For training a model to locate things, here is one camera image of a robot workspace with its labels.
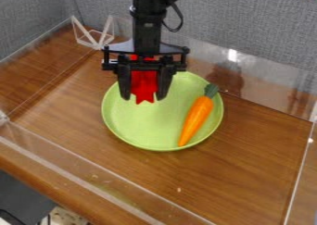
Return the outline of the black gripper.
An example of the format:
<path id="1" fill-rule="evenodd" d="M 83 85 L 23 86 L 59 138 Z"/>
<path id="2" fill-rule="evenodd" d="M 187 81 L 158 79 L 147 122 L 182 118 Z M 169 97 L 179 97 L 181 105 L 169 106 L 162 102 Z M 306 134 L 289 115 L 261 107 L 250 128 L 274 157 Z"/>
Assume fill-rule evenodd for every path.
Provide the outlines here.
<path id="1" fill-rule="evenodd" d="M 131 70 L 158 72 L 157 99 L 162 100 L 167 96 L 175 72 L 187 67 L 190 49 L 163 43 L 161 27 L 161 20 L 133 19 L 133 37 L 122 43 L 106 44 L 102 48 L 102 68 L 118 73 L 119 91 L 124 100 L 131 95 Z"/>

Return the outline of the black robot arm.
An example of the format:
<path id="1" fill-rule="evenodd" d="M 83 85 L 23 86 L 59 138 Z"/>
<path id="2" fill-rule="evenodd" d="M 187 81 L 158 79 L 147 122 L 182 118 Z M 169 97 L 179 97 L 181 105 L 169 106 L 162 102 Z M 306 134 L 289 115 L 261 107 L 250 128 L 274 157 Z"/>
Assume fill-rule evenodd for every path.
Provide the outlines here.
<path id="1" fill-rule="evenodd" d="M 120 96 L 154 103 L 169 93 L 174 75 L 187 67 L 190 48 L 161 41 L 161 29 L 177 32 L 183 25 L 178 0 L 133 0 L 133 38 L 102 48 L 103 70 L 118 76 Z"/>

